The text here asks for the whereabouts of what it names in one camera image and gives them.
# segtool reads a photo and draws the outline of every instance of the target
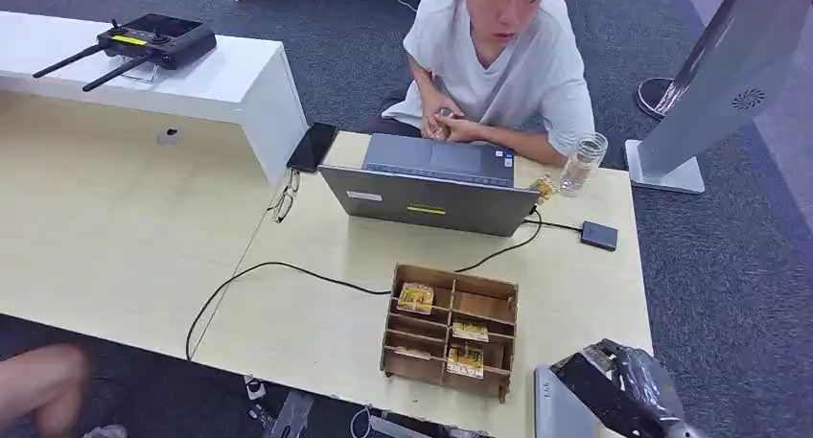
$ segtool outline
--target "white t-shirt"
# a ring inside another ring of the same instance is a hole
[[[584,62],[564,0],[540,0],[525,31],[488,69],[476,56],[466,0],[421,0],[404,48],[469,120],[517,128],[538,112],[548,141],[564,155],[595,131]],[[418,128],[422,116],[414,81],[405,100],[382,113]]]

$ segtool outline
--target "laptop keyboard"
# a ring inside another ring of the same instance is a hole
[[[418,170],[415,168],[403,168],[403,167],[396,167],[392,165],[381,165],[377,163],[368,163],[364,165],[365,170],[369,170],[372,172],[382,172],[382,173],[397,173],[397,174],[409,174],[413,176],[423,176],[423,177],[435,177],[437,179],[451,179],[453,181],[462,181],[462,182],[471,182],[474,184],[485,184],[490,186],[501,186],[501,187],[509,187],[509,181],[505,179],[501,179],[498,177],[484,177],[484,176],[477,176],[473,174],[457,174],[457,173],[443,173],[443,172],[434,172],[431,170]]]

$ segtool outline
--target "black cable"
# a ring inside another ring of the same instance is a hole
[[[537,236],[539,235],[539,232],[542,230],[543,224],[544,225],[550,225],[550,226],[553,226],[553,227],[561,227],[561,228],[581,232],[581,229],[577,229],[576,227],[570,227],[570,226],[567,226],[567,225],[560,225],[560,224],[553,224],[553,223],[550,223],[550,222],[543,222],[542,221],[542,215],[539,213],[539,211],[536,210],[536,208],[534,208],[533,213],[536,214],[536,216],[537,216],[537,218],[539,220],[525,220],[523,222],[523,224],[525,224],[525,223],[536,224],[536,231],[534,231],[533,235],[528,240],[526,240],[524,242],[521,242],[521,243],[517,243],[517,244],[515,244],[513,246],[508,246],[507,248],[503,248],[500,251],[497,251],[496,253],[492,253],[492,254],[486,256],[485,258],[483,258],[482,260],[480,260],[479,262],[477,262],[474,265],[469,265],[468,267],[459,268],[458,270],[455,270],[454,272],[455,273],[468,272],[469,270],[480,267],[481,265],[487,263],[488,261],[491,261],[492,259],[496,258],[500,254],[507,253],[508,251],[520,248],[522,246],[525,246],[525,245],[533,242],[534,239],[536,239]],[[237,275],[235,275],[235,276],[229,278],[228,280],[226,280],[225,282],[223,282],[217,289],[215,289],[215,292],[213,292],[212,295],[209,296],[208,299],[206,299],[206,303],[203,304],[203,307],[200,309],[200,311],[195,316],[195,319],[192,321],[192,326],[189,327],[189,332],[186,334],[186,344],[184,346],[184,350],[186,352],[187,361],[192,361],[192,354],[189,351],[189,344],[190,344],[190,342],[192,340],[192,331],[195,330],[195,326],[197,326],[198,321],[200,321],[200,318],[203,316],[203,313],[206,311],[206,309],[208,309],[209,306],[212,304],[212,301],[215,300],[215,298],[221,293],[221,291],[223,291],[223,289],[226,286],[228,286],[228,284],[230,284],[233,281],[237,280],[238,278],[244,276],[246,273],[251,272],[253,270],[256,270],[256,269],[258,269],[260,267],[264,267],[266,265],[281,265],[281,266],[284,266],[284,267],[292,268],[292,269],[297,270],[299,272],[302,272],[302,273],[304,273],[306,275],[310,275],[310,276],[312,276],[314,278],[318,278],[319,280],[323,280],[323,281],[328,282],[328,283],[333,283],[335,285],[342,285],[343,287],[348,287],[348,288],[351,288],[351,289],[355,289],[356,291],[361,291],[361,292],[364,292],[364,293],[367,293],[367,294],[372,294],[372,295],[375,295],[375,296],[389,295],[392,292],[390,290],[387,290],[387,291],[374,291],[372,289],[363,288],[363,287],[360,287],[358,285],[353,285],[352,283],[344,282],[342,280],[336,280],[336,279],[333,279],[333,278],[326,277],[324,275],[319,275],[318,273],[311,272],[308,269],[299,267],[297,265],[288,264],[288,263],[280,263],[280,262],[275,262],[275,261],[274,262],[259,263],[259,264],[255,265],[255,266],[247,268],[246,270],[238,273]]]
[[[336,279],[333,279],[333,278],[329,278],[329,277],[326,277],[324,275],[319,275],[318,273],[311,272],[310,270],[307,270],[305,268],[302,268],[302,267],[299,267],[299,266],[296,266],[296,265],[292,265],[292,264],[288,264],[288,263],[279,263],[279,262],[259,263],[259,264],[255,265],[253,267],[247,268],[246,270],[238,273],[237,275],[235,275],[235,276],[229,278],[228,280],[226,280],[225,282],[223,282],[217,289],[215,289],[215,292],[213,292],[212,295],[209,296],[209,299],[206,299],[206,303],[203,304],[203,307],[200,309],[200,311],[195,316],[195,319],[192,321],[192,326],[189,327],[189,332],[186,334],[186,345],[185,345],[184,349],[186,351],[186,360],[187,361],[192,361],[192,354],[189,352],[189,343],[192,340],[192,331],[195,330],[195,326],[197,326],[198,321],[203,316],[203,313],[206,311],[206,309],[208,309],[209,306],[212,304],[212,301],[215,300],[215,298],[218,296],[218,294],[220,294],[221,291],[223,291],[223,289],[226,288],[226,286],[228,286],[228,284],[230,284],[231,282],[233,282],[233,281],[237,280],[238,278],[244,276],[246,273],[251,272],[253,270],[256,270],[256,269],[258,269],[260,267],[264,267],[266,265],[282,265],[284,267],[288,267],[288,268],[292,268],[294,270],[298,270],[298,271],[300,271],[300,272],[302,272],[304,274],[310,275],[310,276],[312,276],[314,278],[318,278],[319,280],[324,280],[325,282],[328,282],[328,283],[333,283],[335,285],[342,285],[343,287],[352,288],[352,289],[355,289],[356,291],[361,291],[361,292],[365,292],[367,294],[372,294],[372,295],[376,295],[376,296],[383,296],[383,295],[386,295],[386,294],[388,295],[388,294],[390,294],[392,292],[391,290],[374,291],[372,289],[362,288],[362,287],[360,287],[358,285],[353,285],[352,283],[343,282],[341,280],[336,280]]]
[[[536,214],[537,218],[539,218],[539,221],[535,221],[535,220],[531,221],[531,223],[536,224],[536,231],[534,231],[534,234],[528,240],[526,240],[526,241],[524,241],[522,243],[517,243],[517,244],[515,244],[513,246],[508,246],[507,248],[503,248],[503,249],[501,249],[500,251],[498,251],[496,253],[489,254],[488,256],[483,258],[480,262],[478,262],[478,263],[476,263],[474,265],[469,265],[468,267],[459,268],[458,270],[455,270],[454,272],[455,273],[468,272],[469,270],[472,270],[473,268],[480,267],[481,265],[483,265],[486,262],[496,258],[497,256],[499,256],[502,253],[507,253],[508,251],[511,251],[513,249],[517,249],[519,247],[525,246],[525,245],[533,242],[534,239],[536,239],[536,237],[539,235],[539,231],[542,230],[542,224],[543,224],[542,223],[542,215],[539,214],[539,211],[536,210],[536,207],[534,207],[533,212]]]
[[[547,222],[547,221],[542,220],[542,217],[540,217],[540,220],[526,219],[526,220],[523,221],[523,224],[546,225],[548,227],[557,227],[559,229],[567,229],[567,230],[572,230],[573,232],[578,232],[580,234],[582,233],[582,229],[580,227],[573,227],[572,225],[565,225],[565,224],[557,224],[555,222]]]

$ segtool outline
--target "fan logo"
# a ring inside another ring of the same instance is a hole
[[[734,97],[732,106],[735,109],[747,110],[764,103],[766,98],[767,95],[764,91],[751,88]]]

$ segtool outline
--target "laptop sticker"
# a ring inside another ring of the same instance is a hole
[[[406,209],[409,211],[414,211],[416,213],[429,213],[430,215],[445,215],[446,210],[442,210],[440,208],[433,208],[427,206],[415,206],[415,205],[407,205]]]
[[[347,196],[350,198],[357,198],[361,200],[382,201],[383,198],[378,194],[368,194],[366,192],[353,192],[347,191]]]

